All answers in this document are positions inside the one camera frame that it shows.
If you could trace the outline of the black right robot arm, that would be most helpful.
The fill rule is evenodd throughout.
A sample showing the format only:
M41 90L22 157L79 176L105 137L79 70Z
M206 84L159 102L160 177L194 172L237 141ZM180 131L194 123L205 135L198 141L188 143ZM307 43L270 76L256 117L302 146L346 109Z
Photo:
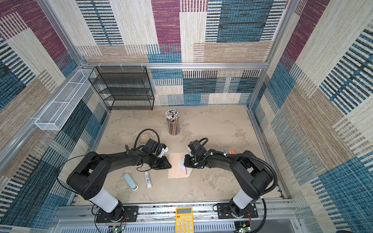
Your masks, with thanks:
M208 139L203 138L188 144L189 154L185 156L184 166L192 169L219 168L232 172L241 188L230 200L227 209L233 217L243 217L249 205L254 205L264 194L276 188L278 175L268 162L249 150L238 154L206 150L207 142Z

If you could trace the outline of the pink paper envelope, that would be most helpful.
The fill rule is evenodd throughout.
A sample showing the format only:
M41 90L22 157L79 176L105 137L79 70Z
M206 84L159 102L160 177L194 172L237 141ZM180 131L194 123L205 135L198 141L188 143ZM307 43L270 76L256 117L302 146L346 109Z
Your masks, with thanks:
M185 175L179 167L179 162L183 157L187 155L186 152L180 153L170 153L169 155L169 162L172 165L172 168L168 171L168 178L169 179L178 179L178 178L187 178L191 175L192 169L187 168L188 175Z

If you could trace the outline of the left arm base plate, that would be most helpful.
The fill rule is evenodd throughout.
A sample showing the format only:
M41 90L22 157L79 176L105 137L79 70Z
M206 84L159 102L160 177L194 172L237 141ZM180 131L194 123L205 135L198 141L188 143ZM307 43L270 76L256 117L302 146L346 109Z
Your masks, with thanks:
M136 222L138 217L138 206L121 206L118 205L112 212L107 213L99 209L96 214L95 223L125 223Z

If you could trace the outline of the pink lined letter paper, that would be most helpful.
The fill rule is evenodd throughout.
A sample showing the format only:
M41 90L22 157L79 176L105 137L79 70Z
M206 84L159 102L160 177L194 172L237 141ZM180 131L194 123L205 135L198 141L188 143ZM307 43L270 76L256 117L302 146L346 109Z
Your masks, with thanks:
M179 167L180 167L180 169L182 170L182 172L183 172L185 175L188 175L188 173L187 173L187 168L185 167L184 162L185 162L185 158L183 157L183 158L181 159L181 161L179 162Z

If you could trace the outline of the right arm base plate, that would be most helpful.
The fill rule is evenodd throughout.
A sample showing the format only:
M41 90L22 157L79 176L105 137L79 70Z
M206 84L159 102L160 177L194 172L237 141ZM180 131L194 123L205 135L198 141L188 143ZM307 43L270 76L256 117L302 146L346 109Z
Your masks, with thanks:
M244 209L239 209L234 203L217 203L213 210L218 213L219 219L258 217L255 204L248 204Z

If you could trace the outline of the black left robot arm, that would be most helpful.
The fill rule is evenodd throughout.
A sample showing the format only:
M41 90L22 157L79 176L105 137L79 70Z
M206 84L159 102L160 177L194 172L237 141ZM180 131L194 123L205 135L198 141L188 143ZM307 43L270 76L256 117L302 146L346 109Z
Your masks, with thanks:
M141 135L135 139L134 147L125 145L125 151L113 154L98 154L94 151L81 155L82 160L67 177L65 189L72 191L85 200L99 207L99 217L109 222L121 222L125 218L126 211L123 204L110 194L104 183L107 175L113 171L133 166L147 164L151 170L167 170L172 165L164 155L168 152L166 144L160 142L158 133L153 129L141 131L152 131L157 140L149 139L145 145L138 146Z

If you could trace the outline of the white glue stick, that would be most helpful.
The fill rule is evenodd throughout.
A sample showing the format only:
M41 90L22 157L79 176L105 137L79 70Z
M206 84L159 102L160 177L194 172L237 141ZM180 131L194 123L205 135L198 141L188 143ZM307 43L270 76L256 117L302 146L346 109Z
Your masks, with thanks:
M150 179L150 174L148 171L146 171L144 173L145 175L145 181L146 181L146 185L147 185L147 188L151 188L152 187L152 183L151 183L151 179Z

